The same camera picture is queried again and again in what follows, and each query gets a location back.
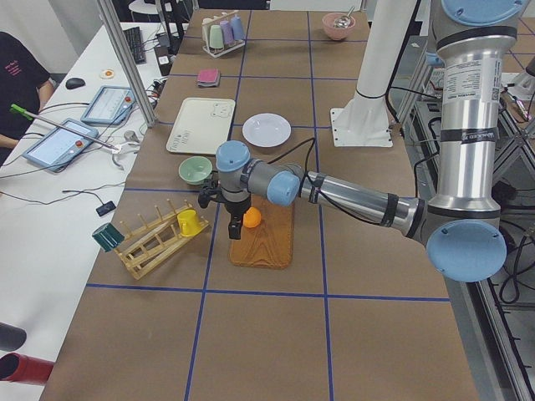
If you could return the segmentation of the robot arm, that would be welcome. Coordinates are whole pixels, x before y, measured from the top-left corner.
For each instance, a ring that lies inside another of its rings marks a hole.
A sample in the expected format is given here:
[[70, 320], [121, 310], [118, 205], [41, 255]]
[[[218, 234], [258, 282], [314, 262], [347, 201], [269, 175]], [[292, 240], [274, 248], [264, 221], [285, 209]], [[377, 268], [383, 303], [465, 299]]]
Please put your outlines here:
[[297, 165], [251, 157], [237, 140], [216, 152], [218, 182], [199, 203], [222, 203], [229, 236], [259, 195], [279, 206], [297, 197], [336, 208], [356, 220], [391, 227], [421, 243], [435, 269], [459, 282], [479, 282], [507, 257], [492, 199], [502, 59], [517, 39], [524, 1], [434, 1], [430, 45], [445, 66], [439, 136], [439, 179], [430, 200], [364, 188]]

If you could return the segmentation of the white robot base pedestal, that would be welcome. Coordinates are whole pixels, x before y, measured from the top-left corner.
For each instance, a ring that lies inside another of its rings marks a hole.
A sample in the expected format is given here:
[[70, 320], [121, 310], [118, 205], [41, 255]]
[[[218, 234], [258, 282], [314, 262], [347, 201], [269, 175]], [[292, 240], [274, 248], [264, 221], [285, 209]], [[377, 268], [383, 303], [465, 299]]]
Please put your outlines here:
[[336, 147], [391, 147], [386, 96], [407, 28], [419, 2], [378, 1], [354, 97], [331, 110]]

